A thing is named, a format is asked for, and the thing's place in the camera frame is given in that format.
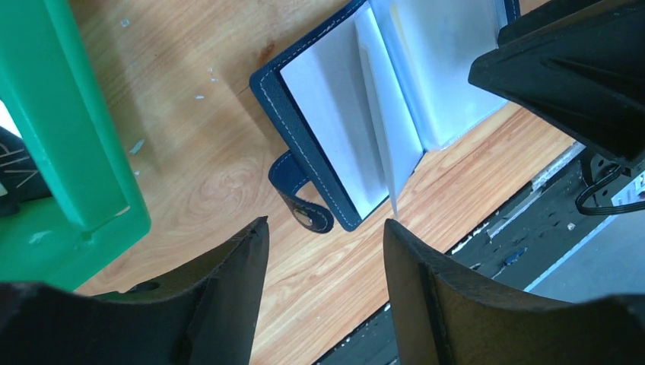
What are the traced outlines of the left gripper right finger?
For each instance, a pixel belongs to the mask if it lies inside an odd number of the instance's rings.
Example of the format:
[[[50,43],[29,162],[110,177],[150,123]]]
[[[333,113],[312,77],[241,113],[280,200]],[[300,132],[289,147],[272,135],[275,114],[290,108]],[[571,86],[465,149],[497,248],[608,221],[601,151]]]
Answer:
[[[568,303],[496,282],[398,221],[383,257],[403,364],[642,364],[644,297]]]

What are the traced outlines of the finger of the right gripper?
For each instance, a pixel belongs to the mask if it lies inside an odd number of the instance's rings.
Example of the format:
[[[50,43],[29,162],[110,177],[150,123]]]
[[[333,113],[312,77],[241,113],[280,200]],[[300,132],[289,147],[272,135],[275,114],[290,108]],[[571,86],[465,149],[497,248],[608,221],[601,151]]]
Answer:
[[[469,82],[634,167],[644,160],[644,3],[546,2],[500,30]]]

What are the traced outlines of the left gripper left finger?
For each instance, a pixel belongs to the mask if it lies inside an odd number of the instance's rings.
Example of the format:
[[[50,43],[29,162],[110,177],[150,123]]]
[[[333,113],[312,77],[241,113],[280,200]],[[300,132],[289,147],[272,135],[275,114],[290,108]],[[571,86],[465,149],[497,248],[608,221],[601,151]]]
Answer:
[[[229,240],[124,293],[1,285],[3,364],[247,364],[268,264],[258,217]]]

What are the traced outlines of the navy blue card holder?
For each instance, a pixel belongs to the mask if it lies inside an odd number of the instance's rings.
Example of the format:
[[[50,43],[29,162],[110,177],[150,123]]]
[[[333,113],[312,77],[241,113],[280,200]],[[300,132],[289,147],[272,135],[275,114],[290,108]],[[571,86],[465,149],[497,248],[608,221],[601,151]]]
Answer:
[[[315,233],[355,230],[506,101],[469,83],[517,1],[351,1],[254,72],[288,149],[268,178]]]

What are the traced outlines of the green plastic bin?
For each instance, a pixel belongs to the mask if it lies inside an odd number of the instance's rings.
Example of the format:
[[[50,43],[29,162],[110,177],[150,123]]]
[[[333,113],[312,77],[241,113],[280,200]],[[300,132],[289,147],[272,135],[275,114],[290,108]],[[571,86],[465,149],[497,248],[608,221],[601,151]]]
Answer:
[[[1,280],[74,290],[151,219],[65,1],[1,3],[1,127],[52,194],[1,217]]]

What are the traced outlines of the black bag in green bin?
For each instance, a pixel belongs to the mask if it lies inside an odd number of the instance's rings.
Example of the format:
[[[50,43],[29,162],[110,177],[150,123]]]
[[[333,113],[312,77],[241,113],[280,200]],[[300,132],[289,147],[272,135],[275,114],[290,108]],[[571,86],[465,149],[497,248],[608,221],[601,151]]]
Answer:
[[[1,127],[1,217],[52,194],[21,138]]]

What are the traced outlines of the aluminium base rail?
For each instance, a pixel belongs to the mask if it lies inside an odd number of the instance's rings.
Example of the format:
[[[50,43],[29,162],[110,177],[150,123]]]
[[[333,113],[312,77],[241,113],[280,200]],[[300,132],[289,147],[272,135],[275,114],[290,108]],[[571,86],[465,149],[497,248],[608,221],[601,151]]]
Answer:
[[[487,278],[517,290],[583,303],[644,297],[644,213],[586,216],[577,197],[606,177],[612,164],[574,146],[447,252]],[[328,350],[321,364],[403,364],[390,302]]]

